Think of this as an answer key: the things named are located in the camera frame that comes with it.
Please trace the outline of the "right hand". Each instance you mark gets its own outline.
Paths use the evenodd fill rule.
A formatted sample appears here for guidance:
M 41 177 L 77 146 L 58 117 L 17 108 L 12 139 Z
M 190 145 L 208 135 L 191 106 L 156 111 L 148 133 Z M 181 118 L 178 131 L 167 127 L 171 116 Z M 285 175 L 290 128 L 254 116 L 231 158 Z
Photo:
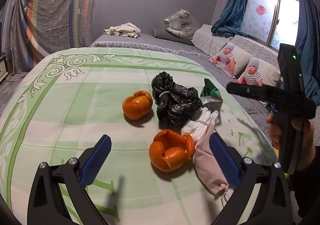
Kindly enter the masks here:
M 280 136 L 282 135 L 281 128 L 273 123 L 273 114 L 270 114 L 266 118 L 266 123 L 269 124 L 268 135 L 272 140 L 273 146 L 280 150 Z M 303 129 L 304 137 L 300 155 L 300 161 L 297 170 L 301 171 L 307 168 L 315 158 L 316 147 L 313 142 L 314 136 L 314 126 L 309 120 L 293 119 L 292 126 L 297 130 L 301 131 Z

